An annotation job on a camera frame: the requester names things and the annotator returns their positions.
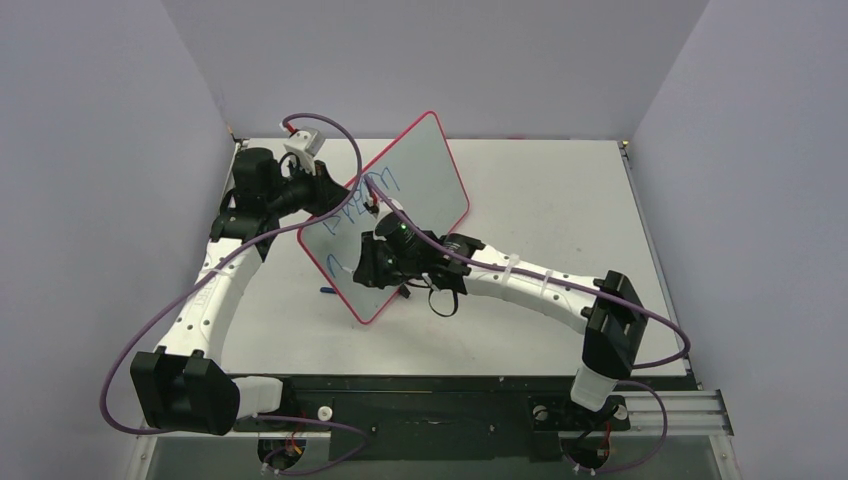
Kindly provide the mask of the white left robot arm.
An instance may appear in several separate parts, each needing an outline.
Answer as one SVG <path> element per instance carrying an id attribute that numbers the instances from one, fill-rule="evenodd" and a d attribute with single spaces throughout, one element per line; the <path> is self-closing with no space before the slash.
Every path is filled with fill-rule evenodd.
<path id="1" fill-rule="evenodd" d="M 259 415 L 272 429 L 291 427 L 298 402 L 271 376 L 236 376 L 221 365 L 223 345 L 253 276 L 274 241 L 280 220 L 301 211 L 319 217 L 349 191 L 321 160 L 262 147 L 235 155 L 232 185 L 211 227 L 199 288 L 151 352 L 134 355 L 130 375 L 147 425 L 155 430 L 212 435 Z"/>

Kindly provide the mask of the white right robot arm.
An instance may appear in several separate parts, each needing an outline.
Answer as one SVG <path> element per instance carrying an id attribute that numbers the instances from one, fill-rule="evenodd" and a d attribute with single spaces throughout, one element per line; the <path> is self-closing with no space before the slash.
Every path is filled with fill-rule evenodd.
<path id="1" fill-rule="evenodd" d="M 503 300 L 582 335 L 581 364 L 563 402 L 566 418 L 578 427 L 603 415 L 616 384 L 634 370 L 648 318 L 630 279 L 619 272 L 598 278 L 545 269 L 466 235 L 416 234 L 394 213 L 360 240 L 357 284 L 384 289 L 421 281 L 454 297 Z"/>

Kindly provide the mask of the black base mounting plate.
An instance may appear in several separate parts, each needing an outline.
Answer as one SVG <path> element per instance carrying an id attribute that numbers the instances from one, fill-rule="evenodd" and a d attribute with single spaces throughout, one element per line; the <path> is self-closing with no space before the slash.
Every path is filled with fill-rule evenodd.
<path id="1" fill-rule="evenodd" d="M 636 378 L 591 413 L 568 398 L 570 376 L 331 376 L 283 380 L 279 409 L 245 417 L 239 434 L 257 434 L 258 452 L 286 472 L 329 443 L 332 460 L 577 460 L 609 456 L 607 432 L 632 432 L 636 407 L 627 394 L 643 385 L 671 394 L 692 391 L 692 376 Z"/>

